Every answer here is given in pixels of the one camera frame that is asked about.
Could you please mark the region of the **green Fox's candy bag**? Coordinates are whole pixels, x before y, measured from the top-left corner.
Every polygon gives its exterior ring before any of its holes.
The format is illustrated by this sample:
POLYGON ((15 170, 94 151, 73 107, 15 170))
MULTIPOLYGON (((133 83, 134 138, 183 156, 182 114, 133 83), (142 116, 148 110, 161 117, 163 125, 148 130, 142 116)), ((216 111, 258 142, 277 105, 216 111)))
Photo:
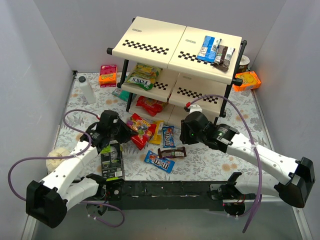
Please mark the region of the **green Fox's candy bag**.
POLYGON ((125 82, 134 84, 145 91, 154 87, 156 80, 163 69, 138 62, 131 73, 127 76, 125 82))

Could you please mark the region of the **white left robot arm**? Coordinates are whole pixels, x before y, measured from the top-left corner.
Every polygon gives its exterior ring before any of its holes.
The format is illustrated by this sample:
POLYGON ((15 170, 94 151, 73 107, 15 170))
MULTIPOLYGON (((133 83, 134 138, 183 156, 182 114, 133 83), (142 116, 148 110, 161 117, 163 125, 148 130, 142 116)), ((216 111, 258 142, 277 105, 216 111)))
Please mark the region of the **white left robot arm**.
POLYGON ((55 170, 41 181, 32 181, 26 188, 26 213, 50 228, 57 227, 68 210, 98 193, 98 178, 90 175, 73 183, 82 169, 111 141, 127 143, 138 133, 126 125, 119 114, 105 110, 98 122, 82 133, 73 151, 55 170))

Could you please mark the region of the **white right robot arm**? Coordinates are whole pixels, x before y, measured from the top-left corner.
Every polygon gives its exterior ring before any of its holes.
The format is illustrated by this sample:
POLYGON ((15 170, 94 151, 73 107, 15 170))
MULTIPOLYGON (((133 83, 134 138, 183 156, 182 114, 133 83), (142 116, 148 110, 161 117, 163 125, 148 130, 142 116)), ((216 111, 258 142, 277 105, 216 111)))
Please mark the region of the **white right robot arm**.
POLYGON ((180 140, 185 145, 202 143, 212 150, 238 157, 252 165, 261 166, 267 174, 263 177, 246 176, 234 172, 223 184, 211 186, 214 199, 231 200, 247 194, 279 197, 296 208, 304 208, 315 183, 313 162, 286 157, 266 147, 257 145, 259 160, 251 141, 237 129, 216 125, 195 111, 181 121, 180 140))

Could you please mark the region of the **red gummy candy bag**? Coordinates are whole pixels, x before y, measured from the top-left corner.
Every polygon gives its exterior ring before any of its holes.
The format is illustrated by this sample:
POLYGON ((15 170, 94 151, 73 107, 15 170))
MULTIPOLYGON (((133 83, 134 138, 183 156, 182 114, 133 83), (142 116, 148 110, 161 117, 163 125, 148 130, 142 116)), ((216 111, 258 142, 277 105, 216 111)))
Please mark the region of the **red gummy candy bag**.
POLYGON ((137 132, 137 135, 132 136, 131 140, 139 150, 142 150, 154 136, 157 126, 154 123, 149 123, 136 113, 127 120, 126 125, 137 132))

